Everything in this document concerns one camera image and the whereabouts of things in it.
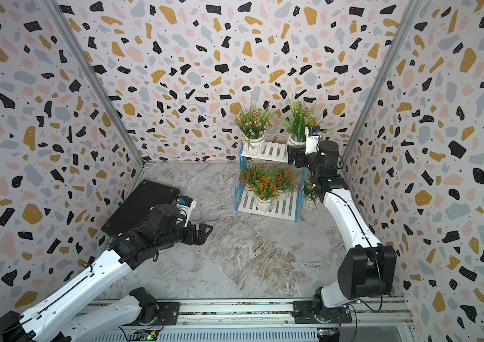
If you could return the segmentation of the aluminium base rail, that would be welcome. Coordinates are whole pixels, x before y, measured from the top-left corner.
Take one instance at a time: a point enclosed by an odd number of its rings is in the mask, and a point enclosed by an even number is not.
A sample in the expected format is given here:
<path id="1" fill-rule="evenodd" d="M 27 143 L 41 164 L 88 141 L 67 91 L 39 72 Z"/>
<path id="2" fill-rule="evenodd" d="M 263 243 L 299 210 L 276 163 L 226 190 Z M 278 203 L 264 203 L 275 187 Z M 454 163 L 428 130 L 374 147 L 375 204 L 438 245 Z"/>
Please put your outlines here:
<path id="1" fill-rule="evenodd" d="M 419 341 L 403 299 L 337 309 L 312 299 L 166 299 L 149 324 L 129 323 L 126 301 L 93 301 L 62 328 L 66 341 Z"/>

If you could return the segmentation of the black case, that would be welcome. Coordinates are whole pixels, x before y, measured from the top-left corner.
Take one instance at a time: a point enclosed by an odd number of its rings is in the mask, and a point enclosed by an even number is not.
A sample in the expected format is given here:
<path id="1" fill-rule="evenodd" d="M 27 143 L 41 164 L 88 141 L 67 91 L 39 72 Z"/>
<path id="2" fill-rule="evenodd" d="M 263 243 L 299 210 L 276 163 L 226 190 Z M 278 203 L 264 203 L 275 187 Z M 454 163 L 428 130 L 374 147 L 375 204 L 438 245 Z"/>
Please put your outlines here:
<path id="1" fill-rule="evenodd" d="M 142 180 L 111 218 L 105 222 L 101 230 L 109 237 L 118 237 L 140 225 L 153 207 L 173 204 L 180 196 L 181 192 L 178 188 Z"/>

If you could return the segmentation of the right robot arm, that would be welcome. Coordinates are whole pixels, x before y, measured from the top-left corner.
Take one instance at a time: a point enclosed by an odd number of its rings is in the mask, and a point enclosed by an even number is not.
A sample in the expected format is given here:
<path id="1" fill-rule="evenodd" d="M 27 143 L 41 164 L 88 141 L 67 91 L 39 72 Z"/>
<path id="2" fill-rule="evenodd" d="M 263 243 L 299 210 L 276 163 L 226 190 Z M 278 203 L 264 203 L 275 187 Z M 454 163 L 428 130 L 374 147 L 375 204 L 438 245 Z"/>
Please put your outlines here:
<path id="1" fill-rule="evenodd" d="M 313 296 L 317 321 L 340 318 L 347 304 L 362 297 L 383 299 L 389 295 L 397 254 L 374 235 L 359 213 L 349 185 L 340 175 L 339 146 L 320 141 L 312 152 L 292 146 L 287 152 L 290 164 L 309 170 L 313 192 L 332 216 L 346 249 L 337 280 Z"/>

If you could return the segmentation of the orange flower pot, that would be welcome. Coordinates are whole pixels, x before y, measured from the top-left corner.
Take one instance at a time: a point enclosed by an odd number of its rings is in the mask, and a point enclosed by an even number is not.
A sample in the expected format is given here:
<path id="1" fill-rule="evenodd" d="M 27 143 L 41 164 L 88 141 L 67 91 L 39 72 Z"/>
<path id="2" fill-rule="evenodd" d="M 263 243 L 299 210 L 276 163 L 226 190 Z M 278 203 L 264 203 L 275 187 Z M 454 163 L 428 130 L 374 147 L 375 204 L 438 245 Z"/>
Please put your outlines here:
<path id="1" fill-rule="evenodd" d="M 266 181 L 262 183 L 259 188 L 251 189 L 250 191 L 257 200 L 259 204 L 258 209 L 260 211 L 268 212 L 273 209 L 273 202 L 277 199 L 277 195 L 273 188 L 272 172 L 267 171 Z"/>

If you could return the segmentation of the blue white two-tier rack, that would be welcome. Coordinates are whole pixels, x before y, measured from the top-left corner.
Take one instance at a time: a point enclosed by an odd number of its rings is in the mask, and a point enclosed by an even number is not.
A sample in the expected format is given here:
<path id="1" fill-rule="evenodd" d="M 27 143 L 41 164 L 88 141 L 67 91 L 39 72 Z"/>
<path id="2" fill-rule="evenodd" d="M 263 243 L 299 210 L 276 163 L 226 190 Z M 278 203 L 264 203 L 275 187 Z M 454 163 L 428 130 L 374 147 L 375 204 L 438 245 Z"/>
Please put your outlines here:
<path id="1" fill-rule="evenodd" d="M 286 144 L 263 139 L 244 142 L 239 165 L 239 181 L 234 190 L 237 211 L 298 221 L 308 170 L 288 163 Z"/>

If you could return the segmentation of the red flower pot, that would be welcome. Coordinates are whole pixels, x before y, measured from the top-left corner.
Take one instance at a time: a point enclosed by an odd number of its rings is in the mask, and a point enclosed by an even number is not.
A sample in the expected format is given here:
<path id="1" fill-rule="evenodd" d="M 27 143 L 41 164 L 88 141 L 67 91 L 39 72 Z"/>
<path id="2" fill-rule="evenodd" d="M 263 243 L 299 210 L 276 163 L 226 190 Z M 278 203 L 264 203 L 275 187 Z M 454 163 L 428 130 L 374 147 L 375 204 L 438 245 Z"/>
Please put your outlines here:
<path id="1" fill-rule="evenodd" d="M 292 192 L 299 190 L 299 186 L 295 183 L 296 177 L 293 171 L 287 168 L 273 169 L 273 188 L 278 200 L 283 200 Z"/>
<path id="2" fill-rule="evenodd" d="M 259 188 L 267 179 L 267 168 L 264 164 L 249 163 L 240 171 L 240 180 L 248 189 Z"/>

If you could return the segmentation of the pink flower pot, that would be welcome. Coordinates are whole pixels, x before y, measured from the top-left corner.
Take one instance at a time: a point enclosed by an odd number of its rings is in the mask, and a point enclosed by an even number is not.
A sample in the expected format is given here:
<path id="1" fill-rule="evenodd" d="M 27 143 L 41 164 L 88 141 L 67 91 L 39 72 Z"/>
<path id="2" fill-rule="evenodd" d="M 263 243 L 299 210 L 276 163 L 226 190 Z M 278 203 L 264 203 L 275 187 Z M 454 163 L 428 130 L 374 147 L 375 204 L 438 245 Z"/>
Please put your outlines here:
<path id="1" fill-rule="evenodd" d="M 309 208 L 316 208 L 319 202 L 318 196 L 313 189 L 313 182 L 310 178 L 306 179 L 303 187 L 303 198 Z"/>
<path id="2" fill-rule="evenodd" d="M 307 128 L 321 126 L 322 119 L 315 113 L 315 104 L 293 100 L 290 104 L 290 117 L 285 119 L 288 147 L 305 147 Z"/>
<path id="3" fill-rule="evenodd" d="M 249 155 L 261 154 L 266 133 L 274 127 L 274 110 L 271 105 L 257 108 L 250 104 L 249 108 L 240 109 L 235 117 L 235 124 L 243 135 L 243 149 Z"/>

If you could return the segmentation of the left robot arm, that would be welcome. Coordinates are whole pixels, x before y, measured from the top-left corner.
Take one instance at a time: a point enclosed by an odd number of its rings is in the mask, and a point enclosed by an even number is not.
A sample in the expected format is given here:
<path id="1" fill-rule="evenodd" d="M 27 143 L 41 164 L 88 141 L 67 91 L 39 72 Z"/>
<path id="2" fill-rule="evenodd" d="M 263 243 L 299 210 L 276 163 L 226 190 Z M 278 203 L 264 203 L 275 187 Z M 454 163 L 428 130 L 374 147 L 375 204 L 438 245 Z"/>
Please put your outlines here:
<path id="1" fill-rule="evenodd" d="M 189 221 L 191 209 L 157 205 L 137 225 L 122 232 L 94 262 L 61 289 L 22 313 L 0 318 L 0 341 L 89 341 L 111 329 L 135 323 L 165 325 L 155 297 L 140 287 L 119 301 L 81 315 L 92 300 L 159 252 L 178 243 L 204 245 L 213 228 Z"/>

